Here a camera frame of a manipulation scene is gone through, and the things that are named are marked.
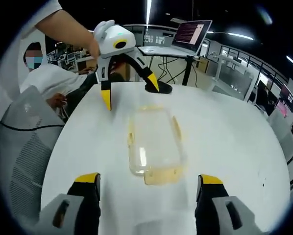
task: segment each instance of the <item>mesh chair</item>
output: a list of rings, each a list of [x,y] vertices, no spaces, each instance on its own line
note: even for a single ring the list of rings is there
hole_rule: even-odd
[[[268,118],[268,122],[279,141],[281,141],[288,133],[290,133],[290,126],[278,109],[275,109],[272,112]]]
[[[290,161],[293,157],[293,135],[289,132],[282,140],[279,141],[283,149],[286,162]]]
[[[10,105],[2,121],[21,129],[64,125],[33,86]],[[61,130],[14,131],[0,125],[0,189],[13,216],[23,225],[38,221],[45,171]]]

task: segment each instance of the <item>face mask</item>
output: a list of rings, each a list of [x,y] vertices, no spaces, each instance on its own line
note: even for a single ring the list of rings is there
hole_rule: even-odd
[[[27,62],[27,67],[30,69],[37,69],[43,60],[42,56],[37,56],[37,57],[26,57],[25,58],[26,62]]]

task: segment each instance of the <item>clear plastic container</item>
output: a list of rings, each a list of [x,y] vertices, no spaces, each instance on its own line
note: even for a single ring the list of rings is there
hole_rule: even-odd
[[[129,120],[129,162],[133,174],[148,185],[176,182],[186,155],[175,117],[162,107],[143,107]]]

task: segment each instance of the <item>round table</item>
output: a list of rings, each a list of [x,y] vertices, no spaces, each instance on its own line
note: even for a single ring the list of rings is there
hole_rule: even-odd
[[[196,234],[197,178],[207,174],[221,179],[228,194],[253,211],[262,231],[272,229],[288,206],[290,183],[281,146],[257,108],[197,88],[173,85],[171,94],[152,94],[144,85],[113,83],[111,112],[100,85],[89,90],[52,152],[41,208],[67,193],[78,176],[99,172],[99,234],[130,235],[143,229]],[[147,186],[129,170],[129,117],[139,107],[154,104],[167,108],[182,132],[188,164],[176,185]]]

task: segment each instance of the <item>white shirt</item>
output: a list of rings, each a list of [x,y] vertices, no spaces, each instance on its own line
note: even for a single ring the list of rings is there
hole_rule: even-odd
[[[35,30],[35,25],[50,14],[62,9],[58,0],[50,0],[21,29],[0,62],[0,119],[20,94],[18,84],[18,56],[20,41]]]
[[[86,78],[87,75],[78,75],[56,65],[41,65],[29,73],[20,86],[20,92],[35,86],[45,99],[49,99],[56,93],[67,95],[78,89]]]

